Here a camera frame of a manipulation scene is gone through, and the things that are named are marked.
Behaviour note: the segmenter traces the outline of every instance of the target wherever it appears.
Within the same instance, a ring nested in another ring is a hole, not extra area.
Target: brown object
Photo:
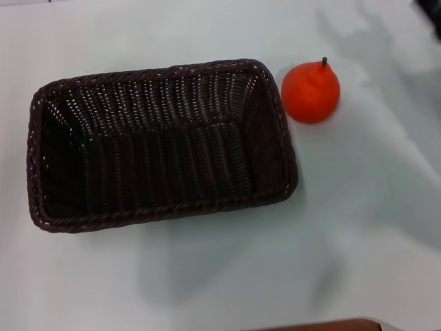
[[[55,81],[32,100],[34,223],[86,232],[266,205],[297,185],[276,84],[254,60]]]
[[[381,325],[368,319],[350,319],[346,321],[287,326],[260,331],[381,331]]]

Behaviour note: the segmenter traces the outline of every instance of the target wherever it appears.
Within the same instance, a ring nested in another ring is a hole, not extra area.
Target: white surface
[[[359,316],[441,328],[441,46],[408,1],[4,7],[0,45],[2,330],[233,331]],[[243,57],[280,83],[323,56],[341,104],[320,125],[289,122],[302,179],[288,201],[78,235],[32,224],[25,140],[42,85]]]

